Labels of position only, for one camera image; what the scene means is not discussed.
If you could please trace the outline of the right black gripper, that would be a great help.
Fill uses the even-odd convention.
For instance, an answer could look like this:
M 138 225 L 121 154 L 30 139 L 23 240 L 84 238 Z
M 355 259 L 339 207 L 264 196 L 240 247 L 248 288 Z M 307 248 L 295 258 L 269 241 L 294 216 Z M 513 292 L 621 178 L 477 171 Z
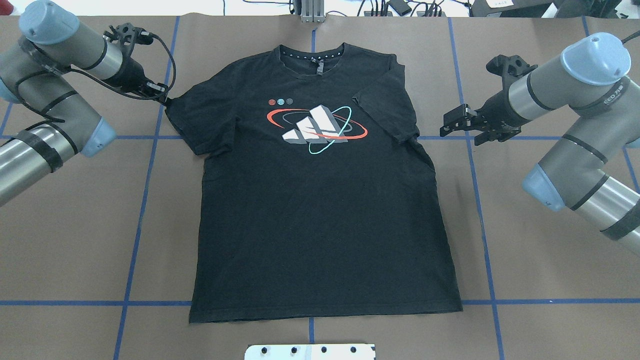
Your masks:
M 508 123 L 513 119 L 512 112 L 509 100 L 503 92 L 490 97 L 477 111 L 472 110 L 468 104 L 461 104 L 443 115 L 439 136 L 443 138 L 453 132 L 475 130 L 473 121 L 476 118 L 481 130 L 481 133 L 474 137 L 476 146 L 485 142 L 505 142 L 521 133 L 520 127 Z

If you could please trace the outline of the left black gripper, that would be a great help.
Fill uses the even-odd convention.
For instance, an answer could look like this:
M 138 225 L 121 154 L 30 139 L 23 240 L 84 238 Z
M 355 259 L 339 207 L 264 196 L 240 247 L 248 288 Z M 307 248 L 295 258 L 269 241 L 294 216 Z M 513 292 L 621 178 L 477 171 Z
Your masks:
M 155 83 L 144 73 L 144 69 L 134 59 L 122 63 L 118 72 L 118 88 L 126 94 L 133 94 L 142 100 L 166 101 L 167 85 Z

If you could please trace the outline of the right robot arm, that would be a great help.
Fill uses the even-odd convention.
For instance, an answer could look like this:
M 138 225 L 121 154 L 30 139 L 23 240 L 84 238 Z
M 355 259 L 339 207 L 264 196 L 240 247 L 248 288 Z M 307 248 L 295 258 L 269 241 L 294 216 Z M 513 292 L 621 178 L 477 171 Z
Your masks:
M 625 44 L 597 32 L 541 66 L 519 55 L 497 55 L 486 70 L 500 77 L 502 89 L 480 109 L 461 104 L 446 112 L 439 135 L 477 131 L 476 146 L 505 142 L 526 124 L 569 107 L 578 119 L 526 175 L 522 188 L 554 212 L 576 212 L 638 255 L 639 194 L 603 170 L 623 148 L 639 146 L 640 90 L 628 75 L 632 62 Z

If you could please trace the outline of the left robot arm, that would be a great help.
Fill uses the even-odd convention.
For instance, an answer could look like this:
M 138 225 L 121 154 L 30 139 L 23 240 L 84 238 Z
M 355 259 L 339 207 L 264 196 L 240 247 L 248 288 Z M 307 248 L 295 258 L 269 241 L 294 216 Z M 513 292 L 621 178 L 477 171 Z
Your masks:
M 135 46 L 162 41 L 142 27 L 122 23 L 99 34 L 52 0 L 30 3 L 18 25 L 21 37 L 1 55 L 1 98 L 41 120 L 1 146 L 2 205 L 75 155 L 94 157 L 116 139 L 65 75 L 77 73 L 126 98 L 162 105 L 173 87 L 149 79 L 133 58 Z

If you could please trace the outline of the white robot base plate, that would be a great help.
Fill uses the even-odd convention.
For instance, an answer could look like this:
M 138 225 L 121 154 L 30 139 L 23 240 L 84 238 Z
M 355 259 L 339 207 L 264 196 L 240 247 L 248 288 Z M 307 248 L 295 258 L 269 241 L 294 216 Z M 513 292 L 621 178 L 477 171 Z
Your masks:
M 376 360 L 374 344 L 254 344 L 247 347 L 245 360 Z

